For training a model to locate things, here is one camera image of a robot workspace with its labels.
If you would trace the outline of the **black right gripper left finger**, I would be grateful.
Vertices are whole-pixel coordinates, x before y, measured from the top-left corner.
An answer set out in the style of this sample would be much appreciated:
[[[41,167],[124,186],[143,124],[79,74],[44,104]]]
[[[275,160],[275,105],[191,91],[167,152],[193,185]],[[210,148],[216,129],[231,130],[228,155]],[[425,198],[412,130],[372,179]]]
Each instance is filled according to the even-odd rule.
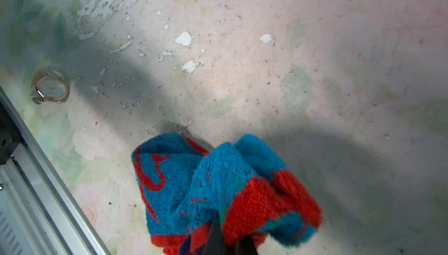
[[[213,220],[203,255],[226,255],[226,243],[219,220]]]

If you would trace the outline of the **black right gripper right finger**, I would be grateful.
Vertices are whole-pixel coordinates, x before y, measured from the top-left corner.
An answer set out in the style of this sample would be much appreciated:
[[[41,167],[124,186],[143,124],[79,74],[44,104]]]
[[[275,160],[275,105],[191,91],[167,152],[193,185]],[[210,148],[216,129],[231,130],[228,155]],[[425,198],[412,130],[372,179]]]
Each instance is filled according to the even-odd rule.
[[[245,236],[235,245],[235,255],[258,255],[252,236]]]

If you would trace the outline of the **red blue towel cloth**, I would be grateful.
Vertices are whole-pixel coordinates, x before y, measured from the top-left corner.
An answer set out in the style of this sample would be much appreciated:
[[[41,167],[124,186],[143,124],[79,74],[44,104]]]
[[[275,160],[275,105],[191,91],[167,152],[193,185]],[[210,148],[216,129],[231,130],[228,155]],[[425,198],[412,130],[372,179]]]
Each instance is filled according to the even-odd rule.
[[[167,255],[203,253],[214,217],[233,249],[250,236],[299,246],[323,222],[317,201],[283,160],[247,134],[212,151],[178,134],[139,145],[132,162],[153,245]]]

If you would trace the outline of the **gold watch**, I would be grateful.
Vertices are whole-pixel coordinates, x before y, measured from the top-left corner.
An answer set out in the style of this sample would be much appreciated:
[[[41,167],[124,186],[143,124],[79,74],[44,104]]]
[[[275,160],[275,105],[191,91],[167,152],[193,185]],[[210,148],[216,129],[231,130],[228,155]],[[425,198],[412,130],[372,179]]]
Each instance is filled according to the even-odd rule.
[[[62,103],[69,96],[70,82],[62,73],[44,69],[35,71],[30,86],[30,97],[35,104]]]

